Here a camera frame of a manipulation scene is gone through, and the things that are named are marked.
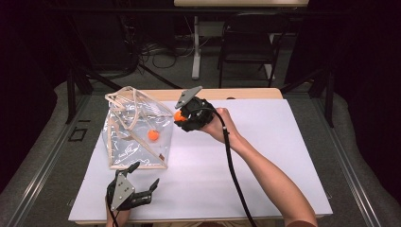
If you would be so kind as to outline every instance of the transparent plastic container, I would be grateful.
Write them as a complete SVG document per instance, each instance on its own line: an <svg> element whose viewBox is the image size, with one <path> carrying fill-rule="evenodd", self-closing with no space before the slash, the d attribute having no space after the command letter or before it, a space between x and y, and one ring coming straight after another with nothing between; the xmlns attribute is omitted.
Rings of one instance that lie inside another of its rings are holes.
<svg viewBox="0 0 401 227"><path fill-rule="evenodd" d="M132 87L107 94L109 112L102 130L109 166L167 168L174 119L162 102Z"/></svg>

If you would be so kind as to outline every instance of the orange object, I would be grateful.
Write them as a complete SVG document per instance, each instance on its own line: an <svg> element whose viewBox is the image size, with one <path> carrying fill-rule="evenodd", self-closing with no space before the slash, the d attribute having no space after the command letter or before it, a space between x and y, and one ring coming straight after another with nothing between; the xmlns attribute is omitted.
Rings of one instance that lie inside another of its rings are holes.
<svg viewBox="0 0 401 227"><path fill-rule="evenodd" d="M159 132L156 130L149 130L148 138L153 141L157 140L159 138Z"/></svg>
<svg viewBox="0 0 401 227"><path fill-rule="evenodd" d="M181 115L181 111L177 111L177 112L174 114L174 120L175 120L175 121L184 121L184 120L186 120L186 118L185 118L184 116Z"/></svg>

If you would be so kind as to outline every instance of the black cable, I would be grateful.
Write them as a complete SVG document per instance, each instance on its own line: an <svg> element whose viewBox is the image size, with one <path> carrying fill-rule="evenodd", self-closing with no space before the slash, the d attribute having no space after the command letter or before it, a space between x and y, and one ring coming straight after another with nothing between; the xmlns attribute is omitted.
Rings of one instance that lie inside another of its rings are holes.
<svg viewBox="0 0 401 227"><path fill-rule="evenodd" d="M256 223L253 221L251 212L248 209L248 205L247 205L247 203L245 201L244 195L242 194L241 187L239 186L238 179L236 178L234 165L233 165L233 159L232 159L232 156L231 156L230 139L228 137L228 135L230 133L227 131L227 127L225 126L224 120L221 117L221 115L215 109L198 108L198 109L194 110L193 112L200 111L200 110L206 110L206 111L213 112L221 122L221 126L223 128L223 135L224 135L224 144L225 144L226 153L227 153L228 167L230 169L231 177L233 178L233 182L234 182L236 191L238 193L238 196L241 199L241 203L242 203L242 206L244 207L245 214L247 215L247 218L248 218L249 222L251 223L252 227L256 227Z"/></svg>
<svg viewBox="0 0 401 227"><path fill-rule="evenodd" d="M175 89L182 89L182 87L168 81L167 79L163 78L162 76L156 74L155 72L151 71L149 68L147 68L144 64L139 63L138 66L140 66L141 68L143 68L144 70L148 71L151 75L153 75L155 78L157 78L158 80L164 82L165 84L171 86L172 88Z"/></svg>
<svg viewBox="0 0 401 227"><path fill-rule="evenodd" d="M118 227L118 222L117 222L116 216L113 214L112 207L110 205L109 195L106 195L106 202L107 202L107 208L109 209L109 212L110 212L110 216L112 216L112 219L113 219L113 226Z"/></svg>

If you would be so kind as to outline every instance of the chair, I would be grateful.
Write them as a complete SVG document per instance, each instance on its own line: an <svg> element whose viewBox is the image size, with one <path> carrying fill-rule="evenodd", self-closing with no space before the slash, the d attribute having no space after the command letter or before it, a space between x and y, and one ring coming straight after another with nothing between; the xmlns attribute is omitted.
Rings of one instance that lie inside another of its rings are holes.
<svg viewBox="0 0 401 227"><path fill-rule="evenodd" d="M224 23L221 49L218 56L219 82L223 81L223 63L245 63L271 65L270 77L265 74L268 87L271 87L272 75L280 49L282 37L286 34L289 20L282 14L263 12L242 12L231 16ZM226 80L255 80L236 78Z"/></svg>

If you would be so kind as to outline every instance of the person's arm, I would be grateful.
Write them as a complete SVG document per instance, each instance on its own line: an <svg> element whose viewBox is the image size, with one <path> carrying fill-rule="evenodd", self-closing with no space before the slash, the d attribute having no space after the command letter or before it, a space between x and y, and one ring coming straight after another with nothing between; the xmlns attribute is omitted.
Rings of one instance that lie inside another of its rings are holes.
<svg viewBox="0 0 401 227"><path fill-rule="evenodd" d="M315 212L298 186L274 163L260 154L235 127L227 109L217 108L229 132L230 146L249 166L271 202L283 215L286 226L303 220L318 226ZM222 126L218 117L201 131L209 133L224 143Z"/></svg>

